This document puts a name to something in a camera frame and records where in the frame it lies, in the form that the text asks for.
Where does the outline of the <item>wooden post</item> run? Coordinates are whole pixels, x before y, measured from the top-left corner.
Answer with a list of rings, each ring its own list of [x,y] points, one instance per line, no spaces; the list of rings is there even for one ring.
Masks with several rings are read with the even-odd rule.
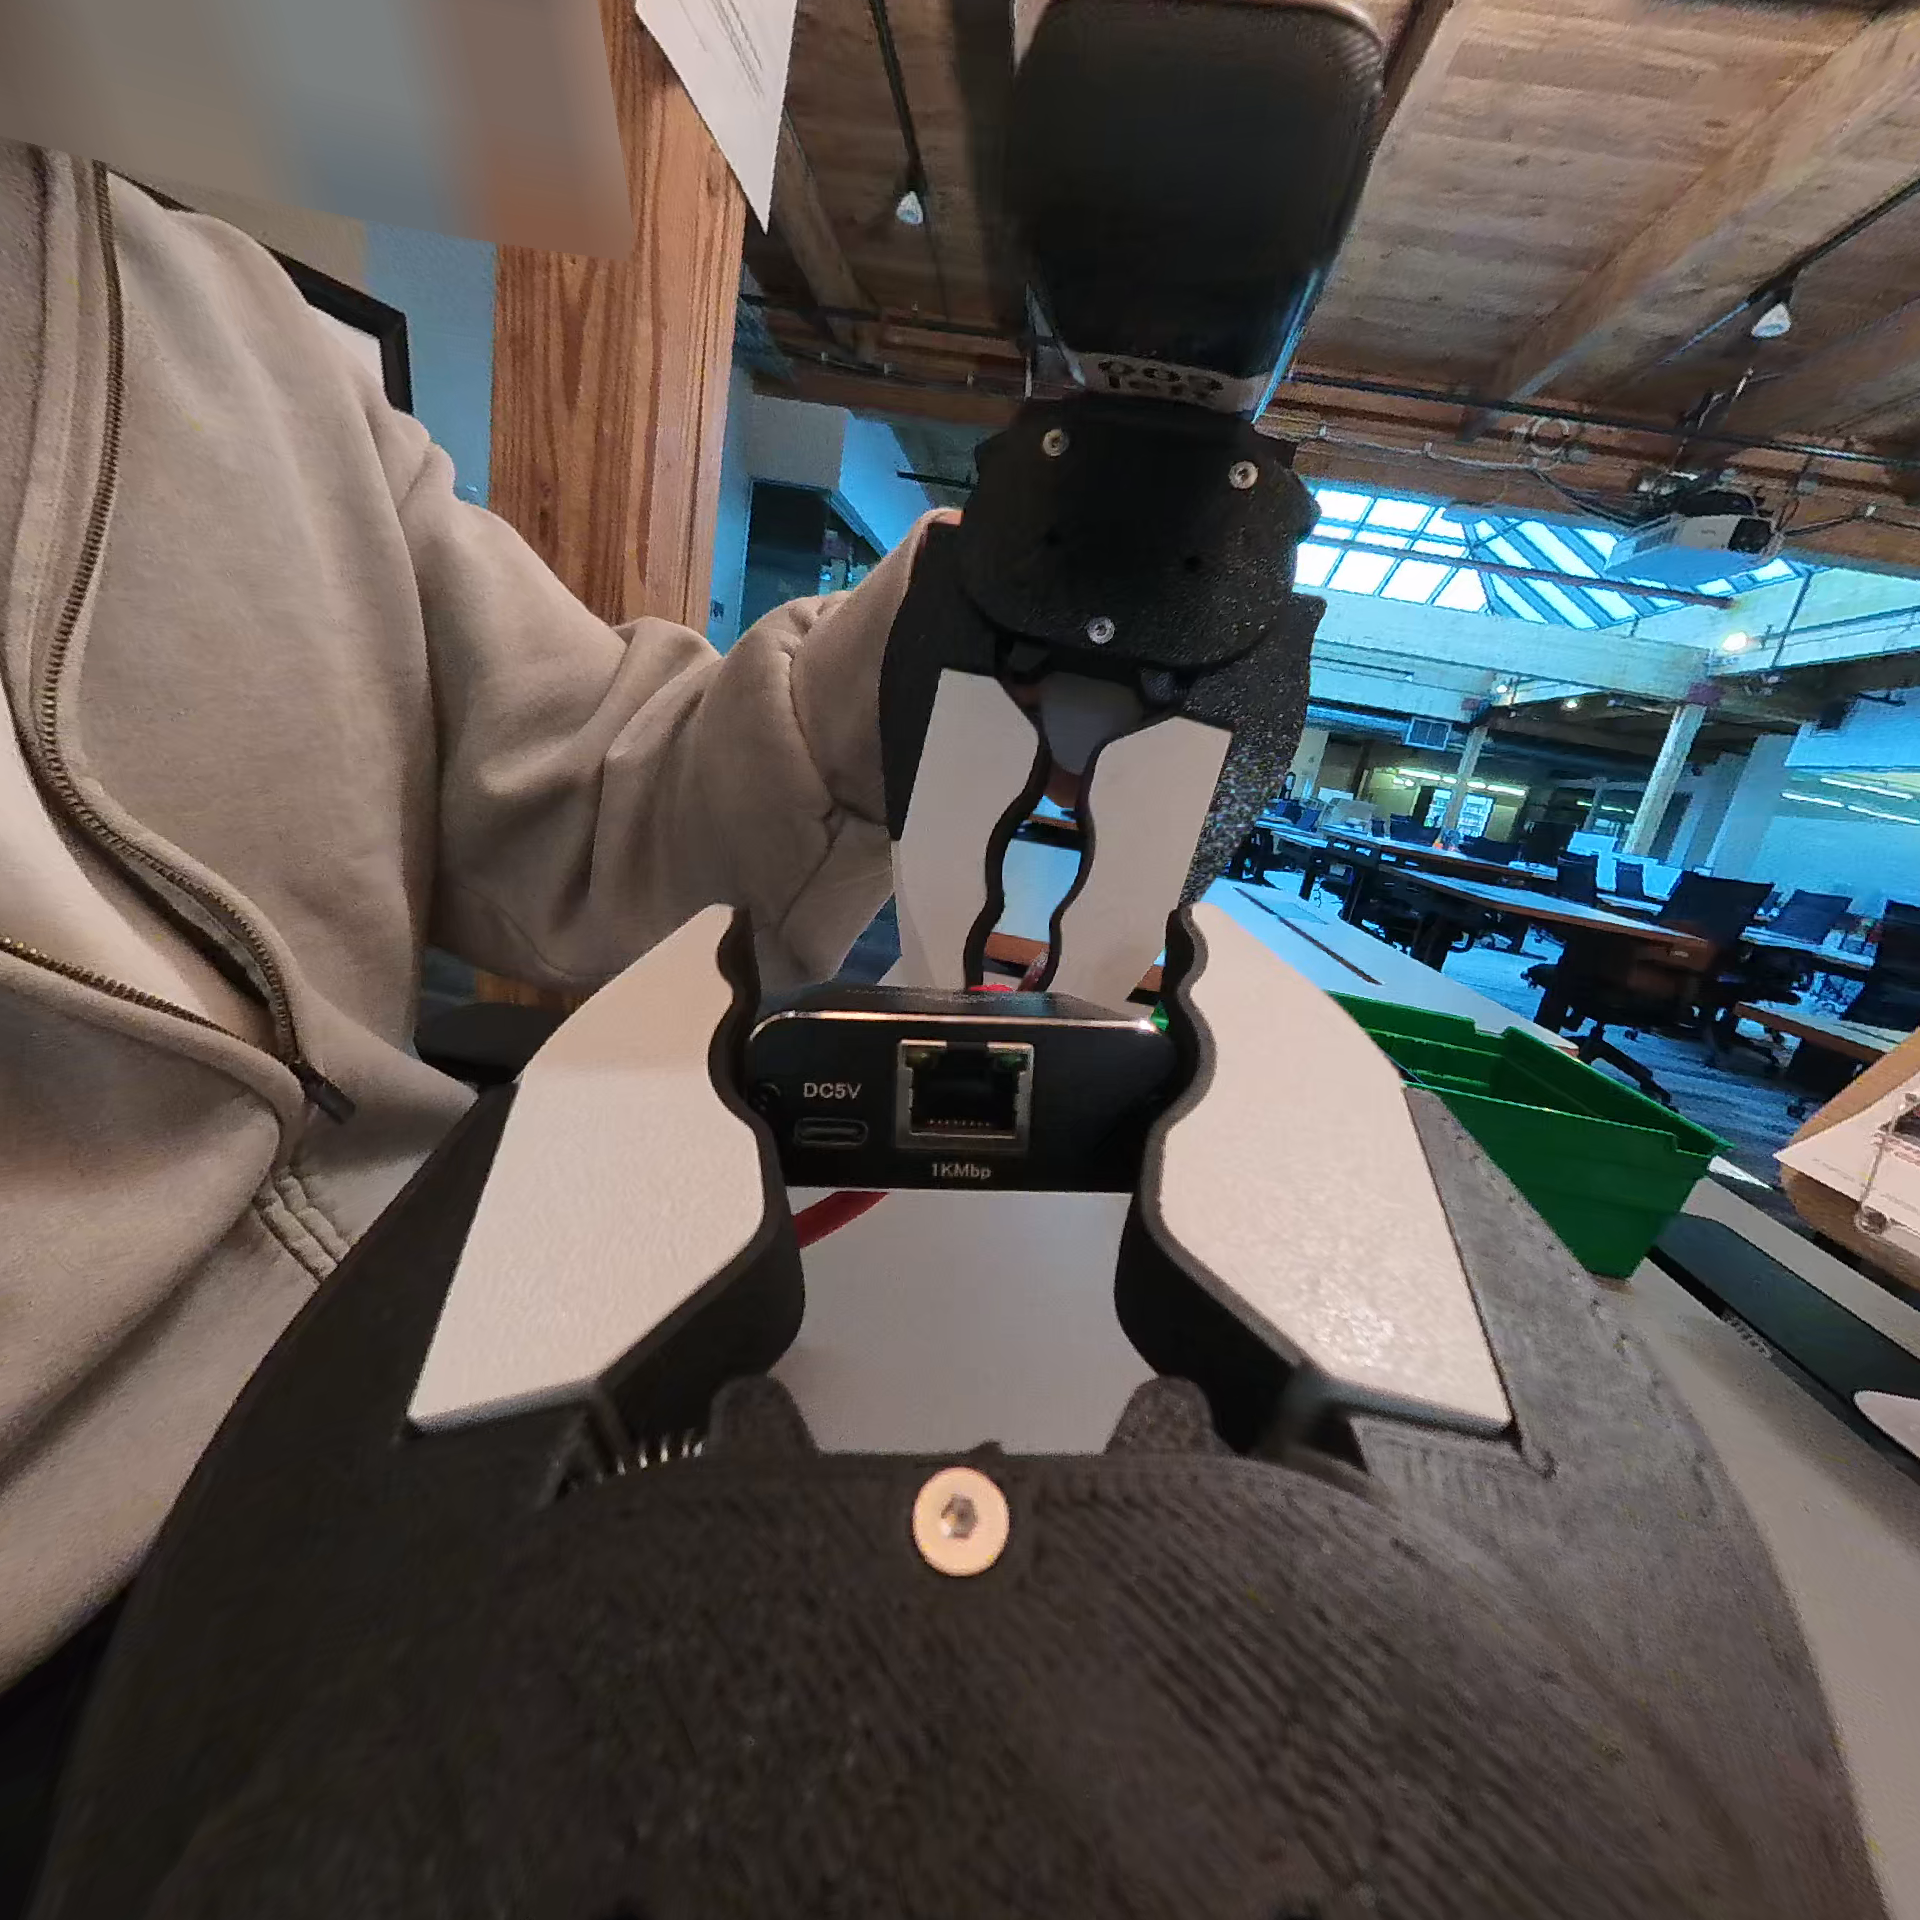
[[[632,248],[497,256],[490,507],[599,617],[700,630],[751,208],[633,3],[599,16]]]

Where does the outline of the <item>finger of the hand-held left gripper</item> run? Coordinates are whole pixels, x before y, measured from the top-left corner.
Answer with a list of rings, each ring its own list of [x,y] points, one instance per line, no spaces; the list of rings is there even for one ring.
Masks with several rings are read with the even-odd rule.
[[[1119,1007],[1161,959],[1225,759],[1225,729],[1202,722],[1155,722],[1096,751],[1084,856],[1050,926],[1057,993]]]
[[[985,978],[1007,904],[1007,850],[1050,774],[1042,682],[946,667],[897,838],[897,985],[961,992]]]

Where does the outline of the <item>white ceiling projector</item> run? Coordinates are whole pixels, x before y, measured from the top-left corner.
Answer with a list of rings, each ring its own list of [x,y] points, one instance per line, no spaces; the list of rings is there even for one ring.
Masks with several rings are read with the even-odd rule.
[[[1665,504],[1665,513],[1621,533],[1603,563],[1605,579],[1715,592],[1715,582],[1737,582],[1783,550],[1781,523],[1743,487],[1697,485]]]

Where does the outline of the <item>black ethernet splitter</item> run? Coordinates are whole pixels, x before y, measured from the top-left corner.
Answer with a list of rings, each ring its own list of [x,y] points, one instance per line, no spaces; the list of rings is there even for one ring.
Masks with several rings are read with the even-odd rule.
[[[1138,1013],[1000,990],[808,990],[743,1054],[787,1181],[855,1192],[1124,1192],[1183,1073]]]

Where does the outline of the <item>wooden clipboard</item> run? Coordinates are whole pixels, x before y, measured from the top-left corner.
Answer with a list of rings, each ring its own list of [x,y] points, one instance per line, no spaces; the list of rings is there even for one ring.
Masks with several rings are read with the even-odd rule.
[[[1905,1258],[1900,1250],[1860,1234],[1856,1225],[1867,1138],[1900,1091],[1919,1091],[1915,1033],[1807,1120],[1776,1160],[1795,1210],[1817,1237],[1834,1240],[1885,1285],[1915,1294],[1919,1258]]]

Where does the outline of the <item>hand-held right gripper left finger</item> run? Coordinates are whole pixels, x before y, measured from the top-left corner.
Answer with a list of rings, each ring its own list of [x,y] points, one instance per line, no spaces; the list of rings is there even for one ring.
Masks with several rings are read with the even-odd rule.
[[[705,1424],[801,1331],[785,1175],[741,1091],[752,926],[703,910],[523,1066],[413,1390],[450,1433],[588,1408],[627,1435]]]

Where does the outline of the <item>green plastic bin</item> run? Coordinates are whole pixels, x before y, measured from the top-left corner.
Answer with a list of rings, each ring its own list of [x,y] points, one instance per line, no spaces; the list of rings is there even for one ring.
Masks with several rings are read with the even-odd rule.
[[[1629,1279],[1729,1143],[1515,1024],[1337,993],[1594,1274]]]

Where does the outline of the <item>printed instruction sheet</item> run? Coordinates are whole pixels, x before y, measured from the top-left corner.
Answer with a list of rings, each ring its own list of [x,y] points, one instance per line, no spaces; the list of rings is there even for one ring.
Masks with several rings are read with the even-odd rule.
[[[1919,1258],[1919,1091],[1895,1094],[1867,1138],[1856,1225],[1905,1258]]]

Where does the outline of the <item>black framed wall picture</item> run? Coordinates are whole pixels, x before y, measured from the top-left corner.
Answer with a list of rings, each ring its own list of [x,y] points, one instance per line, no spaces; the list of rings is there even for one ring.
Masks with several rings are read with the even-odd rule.
[[[386,401],[410,415],[416,409],[416,383],[412,337],[403,311],[299,258],[282,250],[272,256],[309,309],[352,350],[361,366],[376,373]]]

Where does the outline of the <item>white paper notice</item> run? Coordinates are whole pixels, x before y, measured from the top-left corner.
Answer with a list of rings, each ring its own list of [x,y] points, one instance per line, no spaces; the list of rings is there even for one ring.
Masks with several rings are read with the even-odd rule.
[[[775,136],[795,2],[636,2],[633,10],[716,138]]]

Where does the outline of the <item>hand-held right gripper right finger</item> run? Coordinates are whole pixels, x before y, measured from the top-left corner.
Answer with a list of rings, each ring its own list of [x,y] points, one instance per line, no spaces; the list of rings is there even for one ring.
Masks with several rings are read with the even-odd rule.
[[[1352,1417],[1500,1440],[1497,1358],[1402,1071],[1223,910],[1169,920],[1183,1085],[1124,1219],[1124,1331],[1241,1455]]]

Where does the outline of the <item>person's left forearm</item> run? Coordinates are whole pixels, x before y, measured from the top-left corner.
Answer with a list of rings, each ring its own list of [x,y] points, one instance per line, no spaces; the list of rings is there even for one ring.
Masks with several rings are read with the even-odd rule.
[[[424,938],[588,992],[708,904],[752,918],[762,978],[831,978],[893,890],[880,665],[919,515],[852,589],[724,654],[650,614],[612,626],[506,518],[461,501],[420,427],[397,487],[434,709]]]

